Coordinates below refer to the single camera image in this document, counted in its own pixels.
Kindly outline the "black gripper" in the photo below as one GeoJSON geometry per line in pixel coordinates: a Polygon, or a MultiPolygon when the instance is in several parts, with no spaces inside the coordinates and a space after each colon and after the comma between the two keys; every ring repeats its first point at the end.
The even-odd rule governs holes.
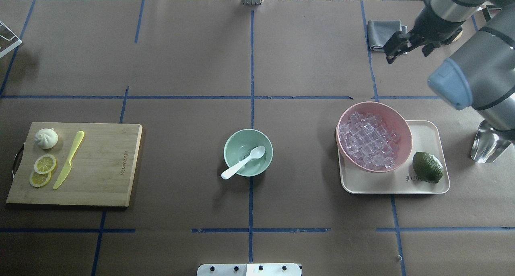
{"type": "Polygon", "coordinates": [[[385,43],[383,49],[388,64],[392,64],[402,54],[421,46],[423,56],[429,56],[435,49],[456,38],[457,32],[462,30],[463,23],[465,21],[446,21],[440,18],[431,6],[426,6],[418,14],[410,31],[396,31],[385,43]]]}

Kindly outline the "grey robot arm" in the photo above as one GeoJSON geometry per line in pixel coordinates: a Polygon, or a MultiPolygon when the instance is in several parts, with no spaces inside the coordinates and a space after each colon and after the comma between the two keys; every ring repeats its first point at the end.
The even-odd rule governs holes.
{"type": "Polygon", "coordinates": [[[427,85],[457,110],[472,107],[504,140],[514,142],[514,0],[423,0],[414,27],[384,46],[388,64],[417,47],[424,56],[451,36],[485,2],[501,8],[429,76],[427,85]]]}

